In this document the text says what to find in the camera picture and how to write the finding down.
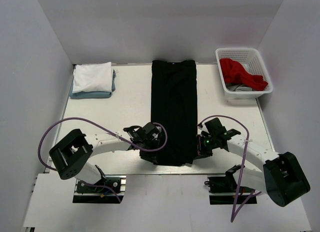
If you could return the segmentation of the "black t shirt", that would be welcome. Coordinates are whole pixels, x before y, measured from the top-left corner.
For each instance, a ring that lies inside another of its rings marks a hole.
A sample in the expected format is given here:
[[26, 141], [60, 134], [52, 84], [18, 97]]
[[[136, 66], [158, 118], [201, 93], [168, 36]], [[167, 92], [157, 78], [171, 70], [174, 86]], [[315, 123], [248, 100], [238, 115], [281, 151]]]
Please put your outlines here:
[[197, 69], [193, 60], [154, 60], [151, 66], [151, 121], [162, 124], [166, 146], [153, 163], [181, 166], [197, 156]]

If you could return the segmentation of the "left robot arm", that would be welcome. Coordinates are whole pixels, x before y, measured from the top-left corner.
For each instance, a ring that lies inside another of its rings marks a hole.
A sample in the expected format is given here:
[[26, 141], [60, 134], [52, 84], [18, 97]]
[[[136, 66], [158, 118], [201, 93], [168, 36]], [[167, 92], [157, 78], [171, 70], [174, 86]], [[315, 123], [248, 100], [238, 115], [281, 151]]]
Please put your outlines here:
[[115, 151], [157, 152], [168, 141], [168, 134], [159, 123], [123, 128], [124, 136], [105, 131], [105, 134], [87, 136], [80, 129], [74, 129], [51, 148], [49, 155], [62, 180], [76, 178], [99, 192], [105, 188], [107, 178], [99, 166], [88, 162], [89, 158]]

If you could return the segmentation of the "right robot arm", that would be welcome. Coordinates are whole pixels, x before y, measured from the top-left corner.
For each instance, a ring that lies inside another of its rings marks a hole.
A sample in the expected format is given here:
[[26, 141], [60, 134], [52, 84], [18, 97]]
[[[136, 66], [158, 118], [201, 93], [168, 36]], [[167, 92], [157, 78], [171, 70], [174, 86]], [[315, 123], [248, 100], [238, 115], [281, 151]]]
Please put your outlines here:
[[236, 129], [227, 130], [212, 117], [198, 124], [197, 152], [201, 158], [212, 156], [214, 149], [245, 157], [245, 161], [257, 167], [235, 165], [224, 176], [212, 176], [205, 181], [209, 191], [222, 196], [228, 193], [242, 195], [258, 191], [267, 194], [278, 206], [285, 207], [311, 190], [310, 184], [296, 158], [290, 152], [278, 153], [265, 149], [243, 136]]

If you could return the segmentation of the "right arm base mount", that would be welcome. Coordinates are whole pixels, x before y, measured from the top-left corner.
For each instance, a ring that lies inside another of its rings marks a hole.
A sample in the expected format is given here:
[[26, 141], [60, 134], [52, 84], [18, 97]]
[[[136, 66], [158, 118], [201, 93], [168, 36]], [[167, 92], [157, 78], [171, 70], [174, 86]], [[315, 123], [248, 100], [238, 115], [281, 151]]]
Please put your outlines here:
[[[237, 188], [235, 182], [228, 181], [226, 176], [214, 176], [208, 177], [204, 185], [209, 189], [210, 205], [233, 205]], [[248, 187], [240, 187], [237, 205], [243, 203], [252, 191]], [[247, 204], [257, 204], [256, 197], [249, 198]]]

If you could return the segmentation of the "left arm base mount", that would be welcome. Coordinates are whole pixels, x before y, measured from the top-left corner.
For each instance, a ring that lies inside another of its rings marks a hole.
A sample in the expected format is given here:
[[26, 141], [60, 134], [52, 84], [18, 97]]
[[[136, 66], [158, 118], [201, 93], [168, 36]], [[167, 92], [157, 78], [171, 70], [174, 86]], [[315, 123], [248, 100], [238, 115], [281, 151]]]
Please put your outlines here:
[[126, 176], [107, 176], [97, 185], [88, 186], [76, 180], [74, 204], [120, 204], [126, 189]]

